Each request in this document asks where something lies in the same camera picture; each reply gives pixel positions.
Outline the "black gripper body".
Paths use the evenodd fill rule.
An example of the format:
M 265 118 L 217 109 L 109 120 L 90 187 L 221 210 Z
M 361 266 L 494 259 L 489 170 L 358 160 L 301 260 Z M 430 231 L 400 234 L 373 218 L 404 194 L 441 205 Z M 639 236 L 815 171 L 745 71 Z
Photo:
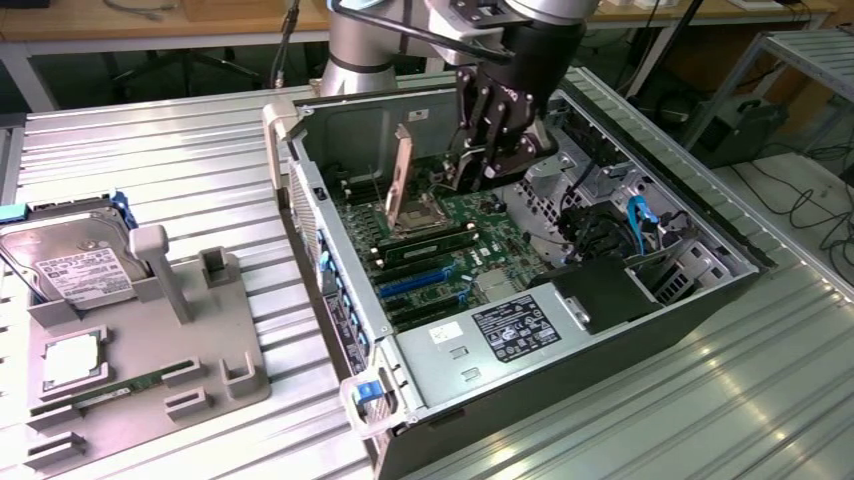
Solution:
M 481 61 L 456 70 L 458 122 L 468 132 L 524 132 L 545 115 L 547 104 L 585 34 L 583 21 L 538 20 L 504 29 L 504 63 Z

